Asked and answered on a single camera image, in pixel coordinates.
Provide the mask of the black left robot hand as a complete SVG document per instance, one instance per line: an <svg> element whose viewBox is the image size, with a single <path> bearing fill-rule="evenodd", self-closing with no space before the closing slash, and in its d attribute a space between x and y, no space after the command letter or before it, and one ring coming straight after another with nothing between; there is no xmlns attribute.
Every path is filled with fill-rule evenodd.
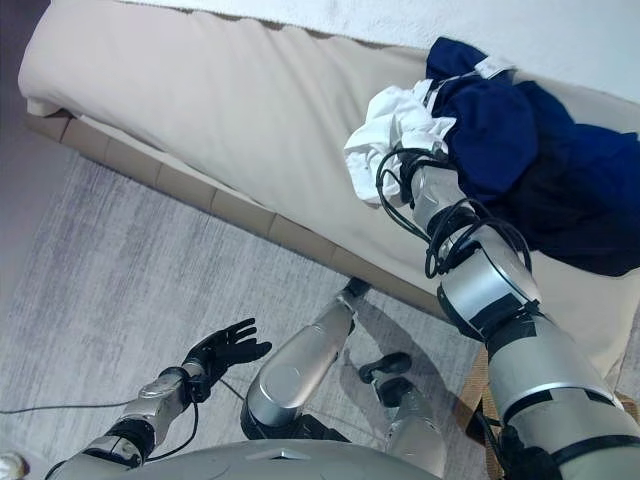
<svg viewBox="0 0 640 480"><path fill-rule="evenodd" d="M198 367L210 379L220 379L232 366L263 358L272 343L258 341L255 322L249 318L208 335L189 350L182 367Z"/></svg>

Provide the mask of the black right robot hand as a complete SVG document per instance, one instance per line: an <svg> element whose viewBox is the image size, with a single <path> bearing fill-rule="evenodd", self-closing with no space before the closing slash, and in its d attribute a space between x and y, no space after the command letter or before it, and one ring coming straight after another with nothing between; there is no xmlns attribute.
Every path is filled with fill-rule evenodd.
<svg viewBox="0 0 640 480"><path fill-rule="evenodd" d="M432 148L401 147L397 149L397 156L403 171L416 170L424 166L451 168L448 154L441 143L436 143Z"/></svg>

